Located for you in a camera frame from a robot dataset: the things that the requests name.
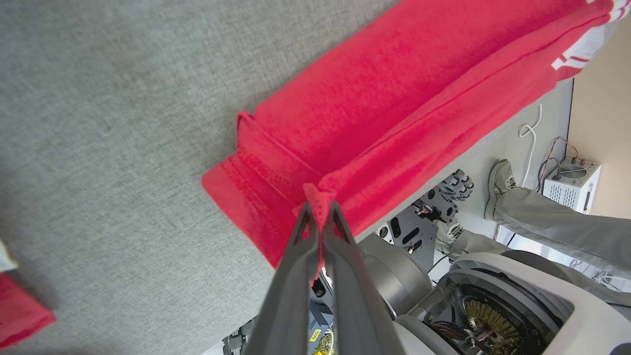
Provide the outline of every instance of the electronics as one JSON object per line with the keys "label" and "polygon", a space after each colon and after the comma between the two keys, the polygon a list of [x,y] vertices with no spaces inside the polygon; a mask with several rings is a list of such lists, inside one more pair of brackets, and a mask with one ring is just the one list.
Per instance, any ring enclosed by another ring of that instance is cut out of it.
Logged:
{"label": "electronics", "polygon": [[556,173],[545,179],[543,196],[576,212],[588,214],[594,201],[600,170],[599,163],[565,159]]}
{"label": "electronics", "polygon": [[325,304],[311,301],[309,307],[309,354],[314,352],[318,343],[333,324],[333,312]]}
{"label": "electronics", "polygon": [[436,245],[438,227],[434,221],[451,226],[458,213],[454,202],[468,199],[473,188],[471,178],[458,169],[379,227],[376,233],[410,253],[427,270],[433,265]]}
{"label": "electronics", "polygon": [[463,255],[396,318],[399,339],[418,339],[428,351],[408,354],[423,355],[627,354],[631,323],[566,278],[537,256]]}

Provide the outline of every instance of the wall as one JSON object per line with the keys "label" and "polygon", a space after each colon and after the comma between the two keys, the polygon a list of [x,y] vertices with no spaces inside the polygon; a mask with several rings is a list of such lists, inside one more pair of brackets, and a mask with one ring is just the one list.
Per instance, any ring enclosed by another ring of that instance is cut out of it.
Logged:
{"label": "wall", "polygon": [[[574,80],[569,142],[603,170],[592,213],[631,219],[631,19]],[[567,150],[567,157],[575,154]]]}

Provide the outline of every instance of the grey table surface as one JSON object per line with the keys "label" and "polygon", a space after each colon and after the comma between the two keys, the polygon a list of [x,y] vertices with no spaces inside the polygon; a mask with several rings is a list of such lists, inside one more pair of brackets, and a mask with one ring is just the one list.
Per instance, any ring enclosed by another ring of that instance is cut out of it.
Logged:
{"label": "grey table surface", "polygon": [[235,117],[394,1],[3,1],[0,239],[57,323],[3,354],[193,354],[272,268],[201,187]]}

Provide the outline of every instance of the yellow label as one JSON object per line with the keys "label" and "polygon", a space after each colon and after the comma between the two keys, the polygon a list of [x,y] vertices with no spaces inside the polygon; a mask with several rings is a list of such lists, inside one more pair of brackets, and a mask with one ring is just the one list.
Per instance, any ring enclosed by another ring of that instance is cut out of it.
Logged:
{"label": "yellow label", "polygon": [[311,340],[310,341],[312,341],[312,342],[316,341],[317,340],[317,336],[320,335],[320,332],[322,332],[322,330],[316,329],[314,334],[311,335]]}

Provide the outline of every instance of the person's leg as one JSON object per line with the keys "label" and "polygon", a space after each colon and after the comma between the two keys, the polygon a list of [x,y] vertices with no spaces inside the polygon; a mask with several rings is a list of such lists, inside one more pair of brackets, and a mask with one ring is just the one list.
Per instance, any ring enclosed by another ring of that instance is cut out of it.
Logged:
{"label": "person's leg", "polygon": [[584,215],[533,190],[517,188],[503,160],[489,177],[485,217],[573,258],[631,278],[631,220]]}
{"label": "person's leg", "polygon": [[493,239],[469,232],[466,229],[462,230],[458,238],[456,238],[450,245],[449,259],[458,259],[464,251],[469,254],[472,253],[493,253],[502,254],[505,251],[509,251],[510,248],[504,244],[498,243]]}

